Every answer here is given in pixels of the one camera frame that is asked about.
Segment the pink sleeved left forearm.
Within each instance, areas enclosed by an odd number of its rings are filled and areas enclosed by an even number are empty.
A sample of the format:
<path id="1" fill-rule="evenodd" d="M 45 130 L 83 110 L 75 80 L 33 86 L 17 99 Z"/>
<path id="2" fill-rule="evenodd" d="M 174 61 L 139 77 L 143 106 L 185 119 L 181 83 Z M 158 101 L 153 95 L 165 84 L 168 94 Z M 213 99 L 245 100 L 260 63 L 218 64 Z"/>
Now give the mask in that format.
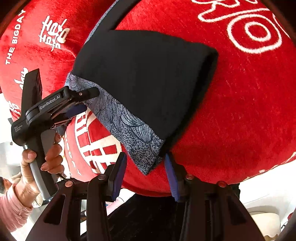
<path id="1" fill-rule="evenodd" d="M 24 206 L 15 194 L 15 184 L 11 185 L 6 194 L 1 194 L 1 221 L 4 223 L 8 231 L 15 230 L 24 226 L 28 217 L 32 213 L 33 206 Z"/>

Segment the operator left hand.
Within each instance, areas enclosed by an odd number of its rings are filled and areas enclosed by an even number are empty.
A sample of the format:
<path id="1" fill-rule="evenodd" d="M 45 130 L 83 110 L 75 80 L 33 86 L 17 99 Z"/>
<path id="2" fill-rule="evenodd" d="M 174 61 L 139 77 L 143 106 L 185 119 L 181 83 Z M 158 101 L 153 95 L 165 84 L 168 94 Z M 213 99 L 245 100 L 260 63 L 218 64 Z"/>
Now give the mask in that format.
<path id="1" fill-rule="evenodd" d="M 56 133 L 54 144 L 45 156 L 45 163 L 41 166 L 41 171 L 45 171 L 50 174 L 64 173 L 64 166 L 62 165 L 63 158 L 60 155 L 62 152 L 62 147 L 59 145 L 60 140 L 61 136 Z M 33 201 L 40 193 L 29 165 L 35 160 L 36 156 L 37 154 L 30 149 L 23 151 L 23 159 L 21 162 L 22 178 L 14 187 L 16 197 L 25 207 L 31 207 Z"/>

